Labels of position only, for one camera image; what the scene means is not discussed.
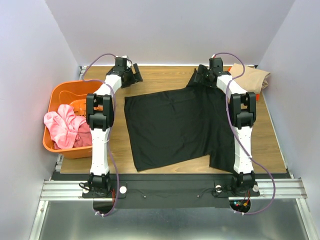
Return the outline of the black t shirt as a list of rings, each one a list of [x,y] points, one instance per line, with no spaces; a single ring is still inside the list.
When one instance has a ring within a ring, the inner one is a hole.
[[[137,171],[209,156],[210,167],[233,172],[235,140],[220,89],[190,81],[126,97],[124,114]]]

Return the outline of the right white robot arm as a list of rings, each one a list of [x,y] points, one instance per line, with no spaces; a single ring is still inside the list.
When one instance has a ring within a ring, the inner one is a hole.
[[[225,94],[227,119],[235,147],[234,175],[227,191],[234,195],[246,194],[256,184],[251,152],[251,136],[257,118],[256,94],[243,89],[228,71],[224,71],[223,60],[216,55],[209,59],[208,66],[198,66],[193,82]]]

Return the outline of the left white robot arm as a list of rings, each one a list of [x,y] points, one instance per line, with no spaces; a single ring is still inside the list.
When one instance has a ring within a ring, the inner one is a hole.
[[[108,164],[108,142],[115,120],[115,93],[119,89],[142,82],[139,67],[126,55],[115,56],[114,66],[106,74],[101,86],[85,99],[85,117],[92,138],[92,159],[88,181],[81,185],[83,193],[94,197],[113,196]]]

